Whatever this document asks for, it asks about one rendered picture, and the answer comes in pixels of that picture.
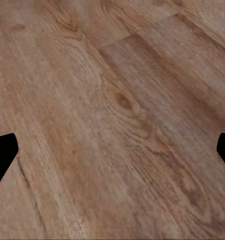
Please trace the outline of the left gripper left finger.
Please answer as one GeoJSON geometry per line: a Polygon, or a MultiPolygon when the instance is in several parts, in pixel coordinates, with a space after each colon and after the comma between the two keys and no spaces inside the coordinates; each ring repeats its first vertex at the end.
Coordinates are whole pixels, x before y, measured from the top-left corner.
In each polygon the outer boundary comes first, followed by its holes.
{"type": "Polygon", "coordinates": [[[19,152],[19,146],[14,133],[0,136],[0,182],[19,152]]]}

